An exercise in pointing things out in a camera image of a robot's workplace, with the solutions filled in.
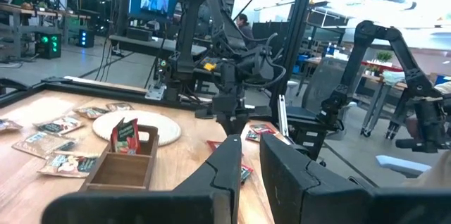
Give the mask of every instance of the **wooden box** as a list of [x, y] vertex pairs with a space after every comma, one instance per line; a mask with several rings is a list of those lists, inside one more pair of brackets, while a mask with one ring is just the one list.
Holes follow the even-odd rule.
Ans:
[[81, 192], [149, 190], [158, 149], [158, 128], [138, 125], [138, 130], [149, 134], [148, 142], [140, 142], [141, 153], [113, 153], [109, 144], [80, 188]]

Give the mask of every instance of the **floor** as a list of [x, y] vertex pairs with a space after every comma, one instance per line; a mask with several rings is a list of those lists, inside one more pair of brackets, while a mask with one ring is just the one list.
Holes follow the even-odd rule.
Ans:
[[[69, 75], [144, 87], [154, 61], [153, 57], [123, 51], [125, 58], [113, 57], [111, 61], [109, 60], [109, 62], [112, 62], [109, 69], [98, 71], [102, 61], [102, 51], [103, 40], [100, 38], [96, 39], [96, 44], [90, 49], [63, 46], [60, 58], [37, 59], [34, 63], [24, 63], [21, 68], [0, 68], [0, 78], [8, 77], [27, 85], [33, 85], [46, 77]], [[302, 95], [295, 97], [294, 105], [300, 104], [301, 98]], [[266, 106], [268, 103], [268, 97], [258, 91], [247, 91], [246, 99], [248, 104], [256, 106]], [[352, 108], [345, 123], [346, 135], [341, 140], [326, 140], [326, 144], [332, 151], [323, 148], [320, 156], [326, 160], [327, 168], [333, 172], [347, 178], [351, 175], [359, 177], [359, 174], [355, 171], [359, 170], [378, 186], [392, 187], [400, 186], [404, 177], [391, 170], [378, 167], [375, 156], [384, 154], [428, 165], [433, 165], [438, 160], [441, 153], [413, 153], [410, 150], [398, 149], [394, 142], [384, 139], [388, 120], [380, 120], [369, 138], [359, 135], [365, 114], [366, 111], [362, 108]], [[408, 137], [405, 128], [401, 128], [397, 138]]]

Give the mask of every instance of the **red object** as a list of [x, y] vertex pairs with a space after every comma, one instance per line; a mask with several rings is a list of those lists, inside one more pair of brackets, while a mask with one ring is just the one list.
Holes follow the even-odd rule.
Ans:
[[242, 167], [245, 167], [249, 172], [254, 171], [253, 168], [250, 168], [250, 167], [248, 167], [248, 166], [246, 166], [246, 165], [241, 164], [241, 166], [242, 166]]
[[271, 134], [275, 134], [276, 132], [274, 132], [269, 126], [267, 125], [251, 125], [251, 129], [257, 133], [258, 135], [262, 134], [262, 133], [271, 133]]
[[[111, 132], [111, 151], [112, 152], [120, 152], [120, 153], [129, 153], [130, 149], [133, 149], [136, 154], [141, 154], [141, 147], [140, 147], [140, 135], [138, 133], [138, 119], [133, 119], [127, 123], [123, 122], [124, 119], [122, 119], [117, 126], [113, 128], [113, 131]], [[118, 149], [117, 142], [119, 140], [119, 131], [122, 128], [130, 127], [130, 124], [133, 126], [133, 133], [126, 136], [125, 140], [127, 141], [127, 147], [121, 147]]]
[[390, 71], [390, 72], [402, 72], [402, 68], [393, 67], [393, 66], [382, 66], [375, 63], [369, 63], [367, 61], [362, 61], [362, 65], [364, 66], [377, 66], [379, 68], [379, 71], [382, 73], [384, 70]]

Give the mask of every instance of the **table leg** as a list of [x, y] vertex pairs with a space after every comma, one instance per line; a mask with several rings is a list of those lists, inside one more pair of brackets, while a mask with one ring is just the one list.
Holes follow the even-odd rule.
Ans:
[[302, 63], [305, 64], [305, 68], [304, 68], [304, 71], [301, 74], [301, 80], [299, 81], [299, 86], [297, 86], [296, 97], [299, 96], [299, 93], [301, 92], [302, 86], [304, 85], [305, 78], [307, 77], [308, 72], [309, 72], [309, 65], [310, 65], [310, 63], [306, 63], [306, 62], [302, 62]]
[[69, 44], [69, 21], [68, 17], [63, 17], [63, 44], [68, 45]]
[[368, 128], [365, 130], [366, 134], [369, 134], [369, 133], [371, 134], [371, 131], [376, 126], [376, 123], [379, 120], [379, 116], [381, 116], [381, 113], [382, 113], [382, 108], [385, 103], [385, 98], [387, 97], [388, 93], [390, 92], [390, 89], [392, 89], [392, 87], [390, 85], [383, 84], [381, 96], [379, 97], [379, 100], [376, 104], [376, 108], [374, 110], [373, 117], [371, 118], [371, 122], [369, 123]]
[[381, 90], [383, 88], [383, 82], [379, 82], [376, 90], [374, 91], [373, 98], [371, 98], [371, 103], [369, 104], [368, 111], [366, 112], [364, 122], [362, 123], [362, 129], [360, 130], [360, 135], [364, 135], [365, 129], [368, 126], [368, 122], [370, 121], [376, 104], [378, 102], [379, 96], [381, 95]]
[[22, 56], [22, 47], [20, 46], [20, 39], [22, 38], [22, 29], [20, 27], [20, 14], [13, 13], [13, 36], [14, 36], [14, 54], [16, 58]]

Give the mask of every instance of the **red snack packet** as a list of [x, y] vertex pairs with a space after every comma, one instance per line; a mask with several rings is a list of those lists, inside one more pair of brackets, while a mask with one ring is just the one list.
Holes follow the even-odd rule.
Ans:
[[139, 154], [140, 136], [138, 134], [138, 119], [124, 123], [124, 118], [111, 132], [111, 151], [121, 154]]
[[271, 134], [275, 134], [276, 132], [274, 132], [270, 127], [268, 127], [267, 125], [251, 125], [251, 129], [257, 133], [258, 135], [262, 134], [262, 133], [271, 133]]
[[254, 171], [252, 168], [241, 164], [241, 184], [246, 182], [246, 179], [251, 175], [252, 171]]
[[249, 130], [246, 135], [246, 140], [250, 140], [253, 142], [260, 142], [260, 136], [255, 133], [253, 130]]

